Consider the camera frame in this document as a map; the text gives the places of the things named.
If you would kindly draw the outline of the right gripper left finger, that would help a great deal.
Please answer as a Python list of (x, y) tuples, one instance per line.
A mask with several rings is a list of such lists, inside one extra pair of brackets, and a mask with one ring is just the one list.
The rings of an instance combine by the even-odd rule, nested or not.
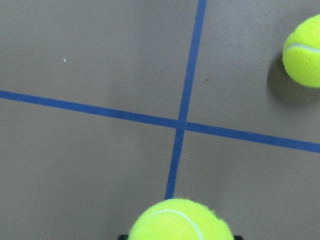
[(118, 236), (118, 240), (128, 240), (129, 236), (127, 234), (121, 234)]

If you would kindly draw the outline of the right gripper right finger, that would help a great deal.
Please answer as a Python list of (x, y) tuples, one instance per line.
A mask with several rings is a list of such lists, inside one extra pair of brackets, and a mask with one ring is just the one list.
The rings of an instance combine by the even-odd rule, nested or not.
[(243, 237), (240, 235), (234, 235), (234, 240), (243, 240)]

